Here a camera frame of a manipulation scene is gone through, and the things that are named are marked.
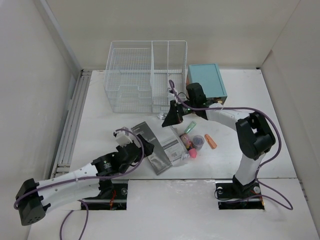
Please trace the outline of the pink capped marker tube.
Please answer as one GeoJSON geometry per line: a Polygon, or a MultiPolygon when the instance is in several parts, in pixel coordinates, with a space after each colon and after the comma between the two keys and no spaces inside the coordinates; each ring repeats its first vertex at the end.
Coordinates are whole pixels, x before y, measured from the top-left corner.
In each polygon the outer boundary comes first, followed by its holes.
{"type": "Polygon", "coordinates": [[[179,138],[187,149],[189,156],[195,159],[197,157],[197,150],[194,147],[194,144],[190,140],[189,136],[186,133],[183,133],[179,136],[179,138]]]}

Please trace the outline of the teal drawer box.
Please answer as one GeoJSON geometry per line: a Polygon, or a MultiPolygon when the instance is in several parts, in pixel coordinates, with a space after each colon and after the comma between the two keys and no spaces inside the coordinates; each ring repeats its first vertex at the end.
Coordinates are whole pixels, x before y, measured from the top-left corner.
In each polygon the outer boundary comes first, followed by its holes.
{"type": "Polygon", "coordinates": [[[207,98],[224,104],[228,95],[217,63],[190,64],[186,85],[199,83],[207,98]]]}

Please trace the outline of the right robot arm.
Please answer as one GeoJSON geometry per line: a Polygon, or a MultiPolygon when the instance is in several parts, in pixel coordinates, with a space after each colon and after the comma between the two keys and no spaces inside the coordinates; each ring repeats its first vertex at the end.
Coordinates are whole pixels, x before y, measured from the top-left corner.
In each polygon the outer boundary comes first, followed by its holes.
{"type": "Polygon", "coordinates": [[[253,108],[225,107],[218,101],[207,98],[197,82],[186,87],[186,101],[181,100],[172,80],[169,81],[169,86],[174,99],[170,101],[162,127],[178,125],[183,122],[184,116],[194,113],[202,119],[220,123],[236,131],[242,152],[240,165],[232,182],[218,186],[216,193],[223,201],[248,197],[256,182],[256,172],[262,159],[276,143],[264,113],[253,108]]]}

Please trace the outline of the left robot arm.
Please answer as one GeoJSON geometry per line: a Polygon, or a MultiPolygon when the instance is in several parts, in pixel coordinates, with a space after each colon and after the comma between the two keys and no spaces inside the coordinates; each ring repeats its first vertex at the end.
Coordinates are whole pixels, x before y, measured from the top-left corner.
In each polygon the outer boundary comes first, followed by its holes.
{"type": "Polygon", "coordinates": [[[133,172],[154,148],[138,134],[136,140],[119,144],[114,152],[75,171],[42,181],[25,180],[13,205],[19,213],[21,225],[32,225],[54,209],[77,200],[109,197],[113,189],[111,180],[133,172]]]}

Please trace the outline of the green transparent tape case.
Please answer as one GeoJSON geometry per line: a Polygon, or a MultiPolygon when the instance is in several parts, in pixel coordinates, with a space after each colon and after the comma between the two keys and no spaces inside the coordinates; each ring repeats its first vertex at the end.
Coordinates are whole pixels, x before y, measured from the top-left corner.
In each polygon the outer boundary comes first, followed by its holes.
{"type": "Polygon", "coordinates": [[[197,123],[196,123],[195,121],[192,121],[192,122],[186,127],[186,129],[184,130],[184,133],[185,133],[185,134],[190,133],[196,125],[197,125],[197,123]]]}

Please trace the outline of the clear paperclip jar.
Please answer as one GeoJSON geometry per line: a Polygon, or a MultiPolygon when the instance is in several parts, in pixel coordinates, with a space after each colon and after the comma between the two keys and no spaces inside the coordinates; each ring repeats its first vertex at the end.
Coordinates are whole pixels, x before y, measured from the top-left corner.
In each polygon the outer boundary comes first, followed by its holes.
{"type": "Polygon", "coordinates": [[[192,138],[192,143],[193,143],[194,148],[195,148],[196,150],[200,150],[200,149],[203,147],[204,143],[205,143],[205,139],[204,139],[204,137],[201,136],[201,135],[195,135],[195,136],[192,138]]]}

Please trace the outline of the orange transparent case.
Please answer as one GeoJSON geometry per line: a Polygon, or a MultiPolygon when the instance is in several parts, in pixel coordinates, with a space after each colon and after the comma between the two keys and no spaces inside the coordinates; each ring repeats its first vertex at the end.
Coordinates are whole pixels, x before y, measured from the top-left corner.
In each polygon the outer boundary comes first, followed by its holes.
{"type": "Polygon", "coordinates": [[[209,134],[205,134],[204,138],[213,150],[217,148],[216,142],[211,138],[209,134]]]}

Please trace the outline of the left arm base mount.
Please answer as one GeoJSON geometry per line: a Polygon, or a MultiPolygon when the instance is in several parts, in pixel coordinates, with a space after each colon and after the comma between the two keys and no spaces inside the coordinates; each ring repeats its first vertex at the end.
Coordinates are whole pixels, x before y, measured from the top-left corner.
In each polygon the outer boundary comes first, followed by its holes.
{"type": "Polygon", "coordinates": [[[128,180],[112,180],[111,190],[83,201],[91,211],[124,211],[127,209],[128,187],[128,180]]]}

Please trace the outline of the aluminium rail frame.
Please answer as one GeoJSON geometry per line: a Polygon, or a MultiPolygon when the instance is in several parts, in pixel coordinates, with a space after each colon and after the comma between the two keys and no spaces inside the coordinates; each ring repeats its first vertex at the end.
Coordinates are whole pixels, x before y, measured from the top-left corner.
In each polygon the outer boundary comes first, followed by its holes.
{"type": "Polygon", "coordinates": [[[92,71],[87,69],[83,69],[78,76],[72,98],[67,105],[68,112],[57,151],[49,170],[48,178],[50,179],[70,171],[91,76],[92,71]]]}

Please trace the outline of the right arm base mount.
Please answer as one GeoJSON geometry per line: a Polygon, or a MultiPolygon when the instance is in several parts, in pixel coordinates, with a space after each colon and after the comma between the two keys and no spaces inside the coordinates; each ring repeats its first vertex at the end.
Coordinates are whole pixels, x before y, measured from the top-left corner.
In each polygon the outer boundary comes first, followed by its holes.
{"type": "Polygon", "coordinates": [[[257,182],[242,193],[233,188],[232,181],[215,183],[214,196],[218,200],[219,210],[264,210],[260,194],[261,189],[257,182]]]}

